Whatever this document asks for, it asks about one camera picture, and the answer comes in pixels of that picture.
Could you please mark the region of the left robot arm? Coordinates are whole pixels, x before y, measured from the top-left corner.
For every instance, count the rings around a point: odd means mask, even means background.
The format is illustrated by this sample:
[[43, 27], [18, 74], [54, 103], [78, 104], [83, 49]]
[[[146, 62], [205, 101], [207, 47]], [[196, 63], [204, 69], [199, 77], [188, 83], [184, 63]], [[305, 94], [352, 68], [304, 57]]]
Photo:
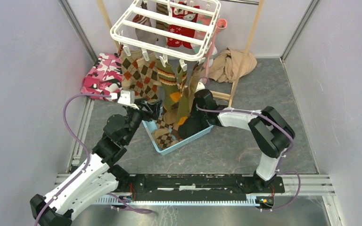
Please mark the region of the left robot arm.
[[46, 195], [36, 194], [30, 205], [35, 225], [69, 226], [87, 207], [112, 191], [129, 187], [129, 173], [117, 162], [126, 152], [143, 121], [157, 120], [162, 101], [137, 99], [123, 105], [126, 115], [114, 114], [103, 128], [86, 160], [60, 185]]

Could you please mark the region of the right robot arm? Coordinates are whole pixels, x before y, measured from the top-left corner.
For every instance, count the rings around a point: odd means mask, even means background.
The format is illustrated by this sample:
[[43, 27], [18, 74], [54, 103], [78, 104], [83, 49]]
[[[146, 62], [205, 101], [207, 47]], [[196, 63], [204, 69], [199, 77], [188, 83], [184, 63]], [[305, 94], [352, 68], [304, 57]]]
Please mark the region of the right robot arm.
[[219, 127], [234, 127], [252, 133], [261, 159], [254, 172], [253, 185], [259, 192], [272, 187], [279, 172], [281, 158], [294, 147], [295, 132], [278, 111], [267, 106], [262, 110], [241, 110], [219, 105], [212, 92], [202, 89], [194, 94], [193, 109], [208, 123]]

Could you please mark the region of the white plastic clip hanger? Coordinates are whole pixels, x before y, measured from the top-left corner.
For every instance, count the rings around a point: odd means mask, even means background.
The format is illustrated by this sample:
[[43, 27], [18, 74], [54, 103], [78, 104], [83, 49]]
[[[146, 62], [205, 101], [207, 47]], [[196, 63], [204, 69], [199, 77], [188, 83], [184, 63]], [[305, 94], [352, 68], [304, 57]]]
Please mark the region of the white plastic clip hanger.
[[[159, 0], [158, 3], [167, 8], [167, 14], [144, 9], [143, 3], [147, 1], [134, 0], [109, 29], [111, 38], [123, 46], [123, 51], [128, 56], [131, 54], [130, 46], [134, 46], [142, 50], [146, 60], [148, 51], [157, 53], [162, 65], [168, 62], [169, 57], [178, 59], [183, 70], [187, 69], [187, 61], [209, 65], [222, 6], [220, 1], [204, 0], [195, 7], [193, 1]], [[155, 34], [181, 45], [188, 43], [194, 53], [185, 53], [174, 47], [152, 44], [124, 35], [125, 28]]]

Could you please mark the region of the tan brown sock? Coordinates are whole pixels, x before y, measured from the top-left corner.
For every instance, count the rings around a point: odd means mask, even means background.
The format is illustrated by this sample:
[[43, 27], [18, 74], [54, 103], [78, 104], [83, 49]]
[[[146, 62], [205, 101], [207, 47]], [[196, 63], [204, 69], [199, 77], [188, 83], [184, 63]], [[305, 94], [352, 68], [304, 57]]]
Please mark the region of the tan brown sock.
[[194, 69], [192, 71], [192, 75], [190, 77], [190, 80], [188, 82], [188, 86], [186, 88], [187, 89], [186, 97], [187, 97], [188, 106], [189, 106], [190, 110], [192, 108], [192, 104], [193, 104], [193, 101], [194, 101], [194, 94], [196, 92], [197, 85], [198, 85], [199, 80], [200, 80], [201, 71], [202, 71], [202, 65], [196, 64], [194, 66]]

